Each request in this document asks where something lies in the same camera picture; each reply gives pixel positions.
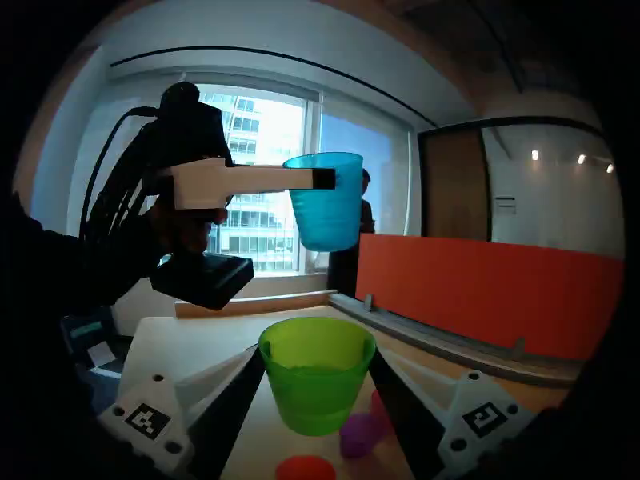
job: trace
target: white tabletop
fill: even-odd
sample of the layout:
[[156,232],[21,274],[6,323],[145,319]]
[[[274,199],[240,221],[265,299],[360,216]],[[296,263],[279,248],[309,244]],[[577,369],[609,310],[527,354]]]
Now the white tabletop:
[[[260,315],[223,318],[144,318],[136,331],[126,359],[120,392],[143,379],[162,374],[179,382],[258,342],[260,333],[273,323],[294,317],[334,317],[357,322],[330,306],[316,306]],[[381,332],[364,326],[379,345],[442,374],[457,378],[464,370]],[[557,405],[562,390],[538,389],[500,381],[513,396],[533,411]],[[354,405],[353,413],[367,412],[374,384],[369,375]],[[338,433],[305,437],[289,430],[280,419],[266,375],[249,408],[222,478],[251,480],[275,478],[276,466],[293,455],[319,455],[331,462],[338,479],[413,478],[397,439],[391,435],[376,445],[372,454],[357,460],[340,455]]]

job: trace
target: glass facade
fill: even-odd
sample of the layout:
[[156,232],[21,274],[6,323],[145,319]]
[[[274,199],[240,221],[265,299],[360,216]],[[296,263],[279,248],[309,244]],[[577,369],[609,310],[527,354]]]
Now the glass facade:
[[[201,102],[222,111],[235,163],[281,165],[302,154],[304,102],[247,97],[239,88],[237,95],[220,94],[214,85],[198,88]],[[227,209],[226,222],[211,228],[209,252],[251,258],[257,272],[298,270],[298,228],[288,192],[235,195]]]

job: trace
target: blue plastic cup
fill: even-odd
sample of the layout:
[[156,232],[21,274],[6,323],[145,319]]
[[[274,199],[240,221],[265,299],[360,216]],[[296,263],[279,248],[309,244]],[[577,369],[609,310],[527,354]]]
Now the blue plastic cup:
[[333,168],[335,190],[290,190],[300,241],[308,250],[351,248],[360,235],[362,157],[327,152],[291,158],[286,168]]

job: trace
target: sleeve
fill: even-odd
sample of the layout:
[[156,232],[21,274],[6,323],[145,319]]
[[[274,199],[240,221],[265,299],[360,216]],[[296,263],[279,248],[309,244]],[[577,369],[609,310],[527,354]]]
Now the sleeve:
[[17,196],[9,210],[14,288],[22,290],[20,294],[32,292],[60,315],[113,305],[140,278],[149,276],[164,255],[144,215],[89,256],[79,238],[46,231],[28,217]]
[[363,234],[375,233],[375,220],[371,212],[371,204],[367,200],[362,200],[362,213],[360,217],[360,232]]

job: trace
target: orange partition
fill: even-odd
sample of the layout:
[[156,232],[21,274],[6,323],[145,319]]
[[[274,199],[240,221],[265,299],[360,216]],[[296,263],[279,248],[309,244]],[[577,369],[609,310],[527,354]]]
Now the orange partition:
[[442,330],[525,352],[587,359],[609,325],[623,262],[456,238],[364,234],[356,297]]

